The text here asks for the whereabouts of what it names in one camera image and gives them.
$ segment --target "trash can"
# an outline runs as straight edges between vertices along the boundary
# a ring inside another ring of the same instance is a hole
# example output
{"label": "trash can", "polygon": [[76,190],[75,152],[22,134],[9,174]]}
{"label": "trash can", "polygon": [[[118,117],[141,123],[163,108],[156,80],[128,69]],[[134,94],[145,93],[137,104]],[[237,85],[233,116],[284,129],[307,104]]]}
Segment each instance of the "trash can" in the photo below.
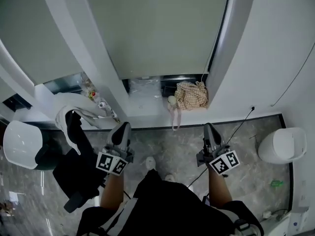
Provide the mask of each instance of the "trash can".
{"label": "trash can", "polygon": [[282,128],[261,142],[258,156],[268,163],[286,164],[298,160],[306,151],[306,133],[302,128]]}
{"label": "trash can", "polygon": [[63,157],[60,146],[47,134],[16,120],[4,132],[3,151],[10,163],[36,170],[53,170]]}

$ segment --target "marble floor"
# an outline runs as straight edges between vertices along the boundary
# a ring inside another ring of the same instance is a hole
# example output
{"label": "marble floor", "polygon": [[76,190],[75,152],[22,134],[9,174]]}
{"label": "marble floor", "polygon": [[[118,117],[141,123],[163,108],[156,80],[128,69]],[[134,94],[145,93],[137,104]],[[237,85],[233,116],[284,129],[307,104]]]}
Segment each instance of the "marble floor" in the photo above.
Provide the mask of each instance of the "marble floor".
{"label": "marble floor", "polygon": [[[226,140],[237,129],[240,122],[216,125]],[[226,183],[233,199],[243,201],[260,220],[266,210],[288,208],[288,165],[273,165],[261,161],[256,148],[269,133],[281,128],[278,117],[246,121],[230,141],[241,161],[241,166],[231,170]],[[96,150],[101,150],[108,132],[86,132]],[[62,145],[63,153],[70,149],[60,131],[50,135]],[[135,150],[134,163],[125,169],[125,191],[132,196],[138,183],[146,174],[145,159],[153,156],[161,177],[171,173],[177,182],[189,185],[204,169],[197,167],[196,153],[203,147],[203,127],[134,130],[131,145]],[[75,235],[82,211],[94,206],[89,200],[82,208],[67,213],[63,206],[66,195],[56,183],[52,171],[28,170],[8,163],[0,151],[0,202],[16,199],[13,217],[4,217],[0,224],[0,235],[11,236],[63,236]],[[271,187],[274,179],[284,184]],[[192,186],[194,193],[202,199],[208,193],[207,174],[203,174]]]}

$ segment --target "cloth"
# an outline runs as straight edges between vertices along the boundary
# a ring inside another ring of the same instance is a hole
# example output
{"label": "cloth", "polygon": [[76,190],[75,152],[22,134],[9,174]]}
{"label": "cloth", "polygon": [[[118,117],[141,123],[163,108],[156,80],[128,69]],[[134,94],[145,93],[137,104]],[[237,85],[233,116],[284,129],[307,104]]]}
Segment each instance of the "cloth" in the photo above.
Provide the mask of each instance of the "cloth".
{"label": "cloth", "polygon": [[[139,183],[134,195],[138,201],[120,236],[129,235],[210,235],[226,236],[234,233],[231,220],[219,210],[202,203],[186,186],[161,180],[151,170]],[[236,213],[248,223],[263,229],[254,215],[241,201],[232,201],[223,209]],[[104,225],[116,211],[91,207],[82,214],[77,236],[107,235]]]}
{"label": "cloth", "polygon": [[99,116],[106,117],[107,113],[103,109],[100,109],[99,106],[90,99],[77,93],[58,93],[55,95],[55,98],[55,125],[63,131],[68,144],[80,155],[81,152],[79,151],[78,146],[68,137],[65,115],[69,111],[75,111],[90,125],[101,128],[97,119],[94,118]]}
{"label": "cloth", "polygon": [[187,81],[180,82],[174,96],[182,110],[208,107],[208,92],[203,82],[196,82],[196,85]]}

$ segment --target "clear plastic bag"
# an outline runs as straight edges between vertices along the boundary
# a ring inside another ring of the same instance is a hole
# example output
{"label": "clear plastic bag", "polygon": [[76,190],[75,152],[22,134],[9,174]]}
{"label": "clear plastic bag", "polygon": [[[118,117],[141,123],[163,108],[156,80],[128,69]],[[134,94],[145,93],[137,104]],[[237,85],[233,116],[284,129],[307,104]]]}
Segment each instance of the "clear plastic bag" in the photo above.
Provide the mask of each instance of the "clear plastic bag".
{"label": "clear plastic bag", "polygon": [[104,111],[106,111],[108,116],[111,116],[112,118],[117,117],[107,101],[100,96],[99,92],[96,90],[95,86],[84,72],[81,73],[80,87],[82,89],[81,94],[83,96],[89,98],[91,101],[94,101],[99,106],[99,108],[102,108]]}
{"label": "clear plastic bag", "polygon": [[130,79],[129,96],[133,100],[143,100],[143,98],[155,98],[156,100],[162,100],[160,77]]}

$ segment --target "cable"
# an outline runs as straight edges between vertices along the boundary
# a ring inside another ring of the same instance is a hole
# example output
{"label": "cable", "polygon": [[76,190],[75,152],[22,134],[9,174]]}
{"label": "cable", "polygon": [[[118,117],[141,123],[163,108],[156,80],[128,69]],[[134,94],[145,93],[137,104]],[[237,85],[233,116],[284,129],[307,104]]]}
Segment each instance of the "cable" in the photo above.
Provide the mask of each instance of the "cable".
{"label": "cable", "polygon": [[[229,141],[231,141],[231,139],[232,139],[232,137],[235,135],[236,131],[239,130],[239,128],[243,125],[243,123],[246,121],[246,119],[248,118],[248,116],[250,116],[250,114],[251,114],[252,111],[254,111],[254,110],[255,110],[255,107],[252,107],[252,110],[250,111],[250,113],[246,116],[246,118],[243,120],[243,122],[242,122],[242,123],[238,126],[238,128],[234,131],[233,135],[230,137],[230,139],[227,141],[226,144],[228,144]],[[201,174],[200,174],[194,181],[191,182],[191,184],[188,186],[188,188],[189,188],[193,183],[195,183],[195,182],[202,176],[202,174],[205,173],[205,171],[206,171],[207,169],[208,169],[208,167],[205,168],[205,170],[204,170],[203,172],[201,172]]]}
{"label": "cable", "polygon": [[306,59],[305,59],[303,65],[301,66],[299,72],[298,72],[297,75],[294,77],[293,81],[290,83],[290,85],[287,87],[287,89],[284,91],[284,93],[280,96],[280,98],[276,101],[276,103],[271,105],[271,107],[275,106],[275,105],[278,103],[278,101],[280,101],[280,99],[282,98],[282,96],[284,96],[284,94],[286,93],[286,91],[289,89],[289,87],[290,87],[290,86],[292,85],[292,83],[295,81],[296,77],[297,77],[297,76],[299,75],[299,73],[302,71],[302,69],[303,69],[303,67],[304,67],[304,65],[305,65],[305,63],[306,63],[306,61],[308,60],[309,56],[311,55],[311,52],[312,52],[312,50],[314,49],[314,46],[315,46],[315,42],[314,42],[314,44],[313,44],[313,46],[312,46],[312,48],[311,48],[309,54],[307,55],[307,57],[306,57]]}
{"label": "cable", "polygon": [[284,210],[284,211],[286,211],[286,212],[289,212],[288,209],[279,209],[279,210],[273,211],[273,212],[271,213],[271,215],[274,215],[274,214],[277,213],[278,211],[282,211],[282,210]]}
{"label": "cable", "polygon": [[232,137],[235,135],[236,131],[239,130],[239,128],[243,125],[243,123],[246,121],[246,119],[248,118],[248,116],[250,116],[250,114],[252,113],[252,111],[255,110],[255,107],[252,107],[252,110],[250,111],[250,113],[246,116],[246,118],[243,120],[243,122],[241,123],[241,125],[238,126],[238,128],[234,131],[233,135],[230,137],[230,139],[227,141],[226,144],[229,143],[229,141],[231,141]]}
{"label": "cable", "polygon": [[201,177],[201,175],[205,173],[205,171],[206,171],[207,169],[208,169],[208,167],[205,168],[205,170],[204,170],[203,172],[201,172],[201,174],[199,175],[199,177],[197,177],[194,181],[191,182],[190,185],[188,185],[188,188],[189,188],[193,183],[195,183],[195,182]]}
{"label": "cable", "polygon": [[124,193],[126,194],[126,196],[127,196],[129,199],[131,199],[130,196],[127,194],[127,192],[124,191]]}

